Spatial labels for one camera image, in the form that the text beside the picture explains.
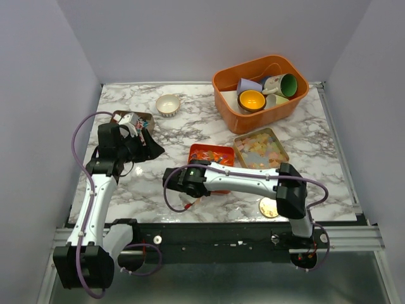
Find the orange square candy tray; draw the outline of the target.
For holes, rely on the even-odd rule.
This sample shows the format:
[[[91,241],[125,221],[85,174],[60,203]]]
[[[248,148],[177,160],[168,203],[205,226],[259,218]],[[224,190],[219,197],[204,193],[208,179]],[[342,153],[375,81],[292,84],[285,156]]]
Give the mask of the orange square candy tray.
[[[190,147],[187,163],[192,160],[207,160],[232,167],[235,163],[235,151],[229,146],[195,143]]]

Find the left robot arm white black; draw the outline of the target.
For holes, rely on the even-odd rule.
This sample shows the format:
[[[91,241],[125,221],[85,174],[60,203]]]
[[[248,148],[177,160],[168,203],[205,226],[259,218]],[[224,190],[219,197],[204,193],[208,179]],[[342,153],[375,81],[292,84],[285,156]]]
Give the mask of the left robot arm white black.
[[[64,288],[107,289],[118,256],[140,244],[136,220],[117,220],[104,233],[106,215],[126,163],[154,160],[164,149],[147,129],[115,122],[98,127],[98,145],[86,164],[84,202],[66,245],[58,246],[53,262]]]

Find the gold tin with popsicle candies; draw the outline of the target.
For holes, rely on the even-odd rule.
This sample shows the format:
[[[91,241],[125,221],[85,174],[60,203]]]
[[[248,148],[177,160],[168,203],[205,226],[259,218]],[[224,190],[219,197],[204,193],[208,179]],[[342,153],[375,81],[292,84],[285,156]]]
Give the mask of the gold tin with popsicle candies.
[[[279,168],[289,156],[271,128],[260,129],[234,139],[235,155],[244,168]]]

